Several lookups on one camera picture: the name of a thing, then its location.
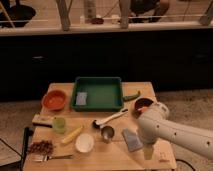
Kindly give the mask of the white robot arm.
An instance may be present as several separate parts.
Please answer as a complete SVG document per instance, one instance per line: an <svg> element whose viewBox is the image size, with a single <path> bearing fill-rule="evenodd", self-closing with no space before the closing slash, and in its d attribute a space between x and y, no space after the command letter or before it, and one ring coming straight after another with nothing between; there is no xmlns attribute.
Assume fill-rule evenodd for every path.
<svg viewBox="0 0 213 171"><path fill-rule="evenodd" d="M142 143L154 145L161 138L213 160L213 131L169 121L169 113L165 104L154 102L139 116Z"/></svg>

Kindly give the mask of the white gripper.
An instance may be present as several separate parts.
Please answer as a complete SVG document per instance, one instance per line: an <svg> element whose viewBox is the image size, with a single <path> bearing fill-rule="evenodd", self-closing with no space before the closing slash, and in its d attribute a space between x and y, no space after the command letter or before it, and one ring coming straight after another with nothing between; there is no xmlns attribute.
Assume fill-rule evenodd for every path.
<svg viewBox="0 0 213 171"><path fill-rule="evenodd" d="M158 136L151 134L150 132L142 132L140 134L140 139L145 145L143 147L144 158L146 160L151 160L154 153L154 145L158 141Z"/></svg>

